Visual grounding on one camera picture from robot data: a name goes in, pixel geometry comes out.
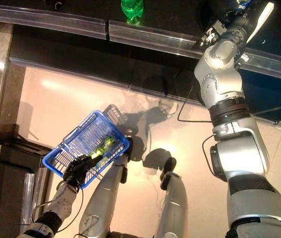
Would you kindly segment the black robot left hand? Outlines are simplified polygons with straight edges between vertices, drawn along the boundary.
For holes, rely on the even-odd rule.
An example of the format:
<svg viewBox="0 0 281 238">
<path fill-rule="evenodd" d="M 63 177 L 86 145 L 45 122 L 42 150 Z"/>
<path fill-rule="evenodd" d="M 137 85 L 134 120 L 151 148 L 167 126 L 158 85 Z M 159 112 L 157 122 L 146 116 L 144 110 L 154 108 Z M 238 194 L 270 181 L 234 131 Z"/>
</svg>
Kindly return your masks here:
<svg viewBox="0 0 281 238">
<path fill-rule="evenodd" d="M 63 173 L 63 181 L 79 191 L 86 178 L 87 172 L 103 159 L 103 155 L 92 158 L 89 155 L 81 155 L 73 160 Z"/>
</svg>

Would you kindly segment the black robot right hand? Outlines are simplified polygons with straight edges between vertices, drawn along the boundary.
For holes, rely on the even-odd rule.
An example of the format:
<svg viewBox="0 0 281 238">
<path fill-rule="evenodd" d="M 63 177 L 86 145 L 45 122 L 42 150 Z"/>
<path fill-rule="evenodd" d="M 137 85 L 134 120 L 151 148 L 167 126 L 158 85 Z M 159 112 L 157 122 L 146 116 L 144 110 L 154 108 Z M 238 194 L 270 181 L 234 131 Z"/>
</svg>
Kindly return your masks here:
<svg viewBox="0 0 281 238">
<path fill-rule="evenodd" d="M 225 17 L 242 15 L 253 3 L 253 0 L 229 0 Z"/>
</svg>

